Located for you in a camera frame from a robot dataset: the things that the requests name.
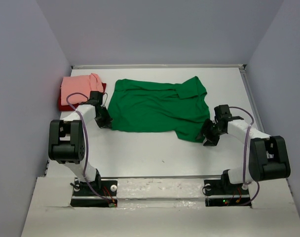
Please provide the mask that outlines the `green t shirt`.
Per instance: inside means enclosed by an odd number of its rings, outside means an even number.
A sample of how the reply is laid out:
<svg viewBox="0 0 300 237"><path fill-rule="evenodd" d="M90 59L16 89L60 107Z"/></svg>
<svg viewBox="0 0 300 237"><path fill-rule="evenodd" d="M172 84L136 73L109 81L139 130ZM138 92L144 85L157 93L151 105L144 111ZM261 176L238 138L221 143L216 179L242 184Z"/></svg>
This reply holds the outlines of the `green t shirt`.
<svg viewBox="0 0 300 237"><path fill-rule="evenodd" d="M197 76L183 83L117 80L108 112L112 129L123 132L170 132L184 141L202 143L210 111L207 90Z"/></svg>

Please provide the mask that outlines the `dark red t shirt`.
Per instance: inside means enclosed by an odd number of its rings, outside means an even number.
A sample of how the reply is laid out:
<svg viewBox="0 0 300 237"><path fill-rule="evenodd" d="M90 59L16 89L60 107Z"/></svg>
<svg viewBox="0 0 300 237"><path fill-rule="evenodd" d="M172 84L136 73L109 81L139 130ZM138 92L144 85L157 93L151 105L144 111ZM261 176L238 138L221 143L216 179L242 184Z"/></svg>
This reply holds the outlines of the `dark red t shirt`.
<svg viewBox="0 0 300 237"><path fill-rule="evenodd" d="M103 86L103 95L105 94L106 91L106 87L107 84L106 83L102 83ZM71 106L69 105L62 105L61 104L61 91L59 91L59 96L58 96L58 100L57 100L57 106L58 106L58 110L61 112L67 112L67 111L72 111L73 109L71 108Z"/></svg>

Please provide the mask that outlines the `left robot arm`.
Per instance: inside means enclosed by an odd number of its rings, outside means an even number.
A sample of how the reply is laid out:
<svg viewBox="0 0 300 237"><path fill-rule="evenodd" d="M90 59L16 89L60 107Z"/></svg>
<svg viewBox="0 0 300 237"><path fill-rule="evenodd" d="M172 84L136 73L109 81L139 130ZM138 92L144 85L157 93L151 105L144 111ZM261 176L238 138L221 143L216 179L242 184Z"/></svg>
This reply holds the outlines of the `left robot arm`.
<svg viewBox="0 0 300 237"><path fill-rule="evenodd" d="M103 104L103 96L99 91L91 91L89 96L80 92L68 95L66 102L74 111L49 125L49 158L71 170L90 195L100 192L102 181L98 169L89 163L86 125L94 121L99 128L112 128L113 119Z"/></svg>

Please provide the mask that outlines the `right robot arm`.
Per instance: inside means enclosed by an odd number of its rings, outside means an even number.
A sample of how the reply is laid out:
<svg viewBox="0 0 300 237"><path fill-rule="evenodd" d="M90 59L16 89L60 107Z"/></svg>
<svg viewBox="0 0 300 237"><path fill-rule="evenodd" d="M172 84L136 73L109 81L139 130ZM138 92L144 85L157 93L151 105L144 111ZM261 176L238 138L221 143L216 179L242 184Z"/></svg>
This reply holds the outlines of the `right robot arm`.
<svg viewBox="0 0 300 237"><path fill-rule="evenodd" d="M222 135L228 134L244 146L242 166L222 173L220 190L230 194L238 185L288 178L291 167L285 139L257 130L254 120L247 123L241 116L233 116L231 109L229 105L215 107L214 120L206 119L196 136L204 146L214 147Z"/></svg>

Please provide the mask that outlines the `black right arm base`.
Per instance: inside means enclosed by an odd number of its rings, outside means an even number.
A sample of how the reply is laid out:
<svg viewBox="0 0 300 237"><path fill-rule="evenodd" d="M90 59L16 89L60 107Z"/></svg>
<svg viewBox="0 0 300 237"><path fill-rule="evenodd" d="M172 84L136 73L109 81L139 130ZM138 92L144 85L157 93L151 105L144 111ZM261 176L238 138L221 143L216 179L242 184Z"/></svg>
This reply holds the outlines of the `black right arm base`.
<svg viewBox="0 0 300 237"><path fill-rule="evenodd" d="M207 179L204 180L202 193L206 207L251 206L248 203L251 200L249 191L242 189L241 184L225 186L220 179Z"/></svg>

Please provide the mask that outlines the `pink t shirt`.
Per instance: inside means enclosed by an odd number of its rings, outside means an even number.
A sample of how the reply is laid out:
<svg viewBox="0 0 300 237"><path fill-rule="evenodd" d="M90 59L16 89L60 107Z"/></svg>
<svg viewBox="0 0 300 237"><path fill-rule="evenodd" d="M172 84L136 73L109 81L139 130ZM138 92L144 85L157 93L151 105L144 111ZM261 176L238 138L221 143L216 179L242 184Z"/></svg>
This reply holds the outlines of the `pink t shirt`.
<svg viewBox="0 0 300 237"><path fill-rule="evenodd" d="M104 92L103 84L97 74L81 75L74 77L63 77L61 83L61 102L62 106L67 106L67 97L73 93L81 93L89 97L91 91Z"/></svg>

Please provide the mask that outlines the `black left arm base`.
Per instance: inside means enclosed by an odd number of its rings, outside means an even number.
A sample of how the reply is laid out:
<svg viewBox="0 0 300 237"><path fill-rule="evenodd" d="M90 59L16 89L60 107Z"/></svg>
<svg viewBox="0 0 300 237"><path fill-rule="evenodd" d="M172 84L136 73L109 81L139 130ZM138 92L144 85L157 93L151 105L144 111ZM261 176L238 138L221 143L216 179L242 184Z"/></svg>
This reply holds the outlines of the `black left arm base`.
<svg viewBox="0 0 300 237"><path fill-rule="evenodd" d="M80 182L77 178L70 185L73 188L70 203L72 207L117 207L118 182L116 180L102 180L100 189L92 182L90 185L94 191L87 183Z"/></svg>

